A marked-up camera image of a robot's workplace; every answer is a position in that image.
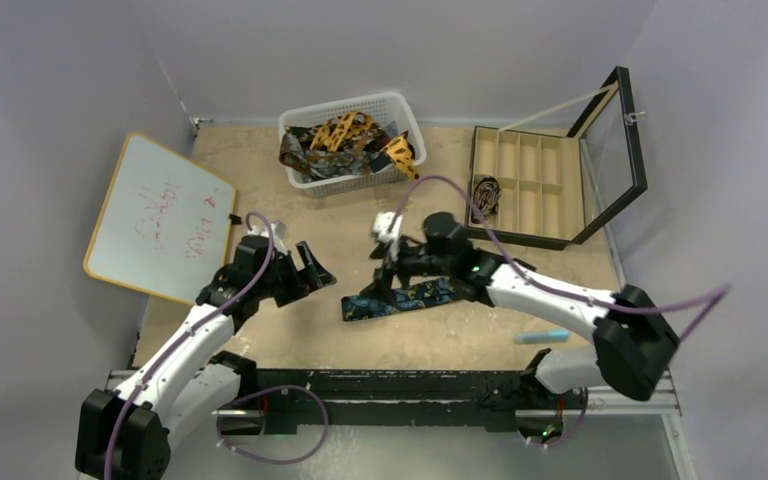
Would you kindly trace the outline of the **navy blue shell pattern tie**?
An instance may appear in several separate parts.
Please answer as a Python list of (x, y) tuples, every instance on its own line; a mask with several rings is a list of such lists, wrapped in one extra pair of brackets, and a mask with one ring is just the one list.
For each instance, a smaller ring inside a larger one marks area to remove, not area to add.
[(343, 322), (357, 322), (434, 308), (460, 300), (447, 277), (422, 281), (406, 289), (392, 289), (393, 302), (371, 294), (356, 294), (341, 299)]

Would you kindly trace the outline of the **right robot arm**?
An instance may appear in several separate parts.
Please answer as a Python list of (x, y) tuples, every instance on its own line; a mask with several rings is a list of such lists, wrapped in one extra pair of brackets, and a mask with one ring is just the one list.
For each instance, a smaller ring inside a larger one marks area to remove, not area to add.
[(401, 224), (394, 212), (375, 216), (370, 256), (381, 265), (364, 294), (395, 304), (393, 281), (407, 286), (414, 277), (441, 276), (460, 300), (532, 315), (585, 339), (585, 347), (535, 356), (521, 381), (533, 406), (585, 387), (607, 386), (635, 401), (652, 397), (679, 338), (643, 290), (592, 289), (539, 274), (523, 261), (474, 246), (447, 212), (424, 220), (422, 241), (401, 234)]

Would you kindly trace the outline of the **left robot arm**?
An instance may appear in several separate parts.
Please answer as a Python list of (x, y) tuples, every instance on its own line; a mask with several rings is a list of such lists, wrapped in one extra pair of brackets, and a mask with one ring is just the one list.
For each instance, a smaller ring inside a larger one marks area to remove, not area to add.
[(96, 479), (159, 479), (176, 447), (221, 406), (252, 405), (259, 394), (255, 362), (222, 345), (258, 312), (335, 284), (304, 242), (303, 262), (265, 233), (247, 234), (231, 263), (199, 293), (176, 332), (141, 368), (111, 390), (93, 390), (79, 416), (75, 467)]

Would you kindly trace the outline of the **dark brown patterned tie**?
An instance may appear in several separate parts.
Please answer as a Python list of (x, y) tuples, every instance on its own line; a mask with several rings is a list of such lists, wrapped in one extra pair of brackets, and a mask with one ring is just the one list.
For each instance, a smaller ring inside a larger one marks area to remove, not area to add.
[(345, 175), (371, 175), (383, 170), (390, 161), (382, 149), (393, 139), (385, 130), (370, 130), (343, 139), (335, 151), (313, 146), (318, 128), (288, 127), (281, 139), (279, 162), (300, 173), (305, 182)]

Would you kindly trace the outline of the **rolled cat pattern tie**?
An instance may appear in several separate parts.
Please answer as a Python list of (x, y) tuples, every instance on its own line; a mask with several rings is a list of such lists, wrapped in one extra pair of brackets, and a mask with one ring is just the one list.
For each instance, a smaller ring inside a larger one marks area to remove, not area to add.
[(501, 185), (493, 176), (479, 178), (472, 188), (472, 203), (485, 220), (497, 214), (500, 198)]

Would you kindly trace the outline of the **light blue marker pen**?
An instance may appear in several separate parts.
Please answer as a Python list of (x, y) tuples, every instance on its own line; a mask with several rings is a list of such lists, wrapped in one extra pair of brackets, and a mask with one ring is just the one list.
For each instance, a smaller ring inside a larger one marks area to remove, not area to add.
[(555, 344), (567, 342), (569, 338), (570, 332), (564, 329), (532, 331), (516, 334), (514, 343), (517, 345)]

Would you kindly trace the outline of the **yellow framed whiteboard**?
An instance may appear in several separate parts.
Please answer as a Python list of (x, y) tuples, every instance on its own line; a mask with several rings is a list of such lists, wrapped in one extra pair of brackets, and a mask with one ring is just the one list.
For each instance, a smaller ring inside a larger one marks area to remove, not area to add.
[(140, 132), (125, 138), (83, 269), (191, 305), (224, 265), (237, 191)]

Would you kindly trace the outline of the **black tie display box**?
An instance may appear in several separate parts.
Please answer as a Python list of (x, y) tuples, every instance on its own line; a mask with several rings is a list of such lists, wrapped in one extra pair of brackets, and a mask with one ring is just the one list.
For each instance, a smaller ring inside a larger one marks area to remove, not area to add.
[(536, 115), (514, 126), (477, 126), (468, 191), (483, 176), (501, 185), (487, 219), (500, 241), (563, 250), (581, 245), (648, 189), (631, 72), (616, 66), (593, 93), (550, 109), (572, 110), (561, 133), (540, 132)]

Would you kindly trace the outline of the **white plastic basket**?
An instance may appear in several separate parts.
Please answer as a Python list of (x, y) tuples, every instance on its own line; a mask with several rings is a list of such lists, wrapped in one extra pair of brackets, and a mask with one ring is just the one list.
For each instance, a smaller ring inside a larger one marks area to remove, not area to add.
[[(288, 110), (279, 116), (279, 148), (288, 127), (318, 128), (333, 117), (340, 117), (350, 111), (361, 111), (370, 115), (392, 137), (408, 131), (408, 141), (415, 152), (415, 166), (419, 173), (425, 166), (427, 149), (423, 134), (414, 113), (405, 97), (395, 91), (386, 91), (352, 97), (343, 100), (320, 103)], [(311, 198), (322, 198), (353, 190), (399, 181), (411, 181), (392, 163), (371, 175), (345, 175), (336, 178), (305, 182), (298, 172), (285, 167), (290, 184)]]

